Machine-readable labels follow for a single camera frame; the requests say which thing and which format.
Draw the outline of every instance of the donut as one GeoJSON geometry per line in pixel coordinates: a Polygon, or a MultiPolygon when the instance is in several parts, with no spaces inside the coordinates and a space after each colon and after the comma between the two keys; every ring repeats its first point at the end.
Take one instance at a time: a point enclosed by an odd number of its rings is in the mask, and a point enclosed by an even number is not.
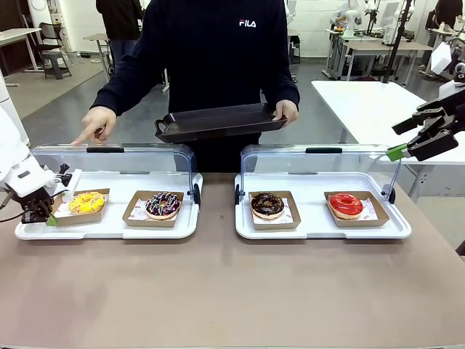
{"type": "Polygon", "coordinates": [[[82,193],[73,198],[68,208],[74,214],[99,212],[105,205],[105,196],[96,191],[82,193]]]}
{"type": "Polygon", "coordinates": [[[154,220],[167,220],[173,217],[181,207],[177,196],[173,193],[158,193],[145,203],[148,217],[154,220]]]}
{"type": "Polygon", "coordinates": [[[331,211],[343,220],[353,220],[358,218],[363,211],[362,202],[348,193],[338,193],[329,199],[331,211]]]}
{"type": "Polygon", "coordinates": [[[252,212],[264,220],[274,220],[284,212],[282,198],[271,193],[259,193],[252,198],[252,212]]]}

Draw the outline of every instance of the plastic display case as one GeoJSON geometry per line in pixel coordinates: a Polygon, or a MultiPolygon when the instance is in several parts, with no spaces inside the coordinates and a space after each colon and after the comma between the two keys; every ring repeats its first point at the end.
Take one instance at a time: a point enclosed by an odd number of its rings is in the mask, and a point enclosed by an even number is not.
{"type": "Polygon", "coordinates": [[[400,161],[379,145],[254,145],[242,152],[241,174],[235,178],[235,224],[250,239],[275,238],[406,238],[411,227],[395,206],[394,183],[400,161]],[[257,229],[251,194],[288,190],[298,209],[294,229],[257,229]],[[364,192],[382,207],[379,227],[342,228],[328,208],[325,193],[364,192]]]}
{"type": "Polygon", "coordinates": [[[31,153],[40,165],[54,172],[61,164],[68,164],[68,173],[76,173],[76,178],[80,175],[71,190],[108,188],[110,192],[99,222],[66,226],[20,223],[15,230],[18,238],[184,238],[197,226],[203,178],[195,172],[192,151],[183,145],[55,145],[38,147],[31,153]],[[134,227],[123,221],[129,202],[139,190],[184,194],[173,228],[134,227]]]}

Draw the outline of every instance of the red glazed donut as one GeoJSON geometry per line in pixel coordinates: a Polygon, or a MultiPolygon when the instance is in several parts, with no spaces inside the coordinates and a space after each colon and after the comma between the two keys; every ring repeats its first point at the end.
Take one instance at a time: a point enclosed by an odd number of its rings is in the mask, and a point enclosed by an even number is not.
{"type": "Polygon", "coordinates": [[[352,194],[339,193],[329,199],[329,207],[334,214],[344,220],[358,218],[363,211],[362,202],[352,194]]]}

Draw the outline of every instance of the white table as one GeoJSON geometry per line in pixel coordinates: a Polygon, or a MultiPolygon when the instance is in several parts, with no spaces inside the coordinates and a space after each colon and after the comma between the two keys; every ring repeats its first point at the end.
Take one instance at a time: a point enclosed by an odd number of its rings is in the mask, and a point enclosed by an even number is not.
{"type": "MultiPolygon", "coordinates": [[[[370,56],[371,61],[368,66],[368,72],[371,71],[374,60],[376,56],[382,55],[389,55],[392,51],[392,47],[383,45],[381,41],[349,41],[345,42],[344,46],[347,47],[347,51],[352,52],[349,54],[350,61],[349,61],[349,71],[347,72],[347,80],[350,80],[350,74],[352,72],[352,66],[354,64],[354,59],[356,56],[370,56]]],[[[410,67],[405,75],[405,81],[403,86],[407,86],[408,82],[410,81],[413,67],[415,65],[416,56],[418,55],[419,51],[431,51],[433,48],[420,44],[418,42],[407,42],[401,41],[399,43],[399,48],[397,49],[396,57],[400,57],[400,61],[397,65],[395,71],[395,78],[397,79],[397,74],[399,73],[399,68],[402,67],[404,63],[404,59],[407,56],[412,55],[410,67]]]]}
{"type": "MultiPolygon", "coordinates": [[[[108,39],[107,34],[98,33],[98,34],[94,34],[91,36],[86,36],[83,39],[97,42],[97,47],[99,49],[100,59],[102,60],[102,66],[103,66],[103,71],[105,73],[105,78],[107,79],[107,82],[109,82],[110,74],[108,73],[108,67],[105,64],[105,56],[102,51],[102,48],[106,48],[108,51],[108,54],[110,54],[110,40],[108,39]]],[[[169,90],[168,71],[166,69],[164,70],[164,74],[165,74],[165,87],[163,88],[163,93],[169,90]]]]}
{"type": "MultiPolygon", "coordinates": [[[[34,53],[32,52],[31,44],[29,44],[28,40],[28,34],[35,33],[37,31],[41,30],[38,28],[16,28],[3,31],[2,34],[0,34],[0,47],[13,44],[21,40],[25,40],[26,46],[28,47],[29,57],[31,58],[33,66],[33,69],[31,71],[41,72],[37,67],[36,59],[34,58],[34,53]]],[[[7,84],[7,86],[17,86],[17,84],[7,84]]]]}
{"type": "MultiPolygon", "coordinates": [[[[351,134],[360,144],[379,144],[393,147],[412,140],[420,130],[412,129],[396,135],[392,126],[404,121],[425,103],[420,97],[396,83],[377,81],[313,81],[313,87],[333,111],[343,126],[339,142],[345,143],[351,134]]],[[[403,164],[416,179],[408,194],[418,201],[421,186],[436,165],[465,165],[465,132],[458,133],[459,146],[425,161],[403,159],[403,164]]]]}

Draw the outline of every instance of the white wall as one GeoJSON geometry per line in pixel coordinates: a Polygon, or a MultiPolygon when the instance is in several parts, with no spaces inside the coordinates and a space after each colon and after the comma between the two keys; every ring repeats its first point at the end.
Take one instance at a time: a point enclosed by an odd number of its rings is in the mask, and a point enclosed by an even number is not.
{"type": "MultiPolygon", "coordinates": [[[[325,29],[330,28],[329,18],[347,0],[297,0],[296,17],[289,25],[300,32],[302,57],[325,57],[328,52],[328,34],[325,29]]],[[[388,2],[402,0],[381,0],[380,14],[388,2]]],[[[150,0],[140,0],[146,7],[150,0]]],[[[407,29],[418,31],[417,41],[426,43],[428,35],[424,30],[424,23],[429,11],[434,9],[437,0],[416,0],[415,12],[407,29]]],[[[96,52],[97,46],[93,41],[82,38],[95,33],[104,33],[102,16],[95,9],[95,0],[59,0],[66,30],[70,38],[72,50],[96,52]]],[[[368,25],[368,16],[363,18],[360,28],[368,25]]]]}
{"type": "Polygon", "coordinates": [[[95,0],[60,0],[59,6],[71,49],[96,52],[95,41],[82,39],[85,36],[105,32],[102,15],[95,8],[95,0]]]}

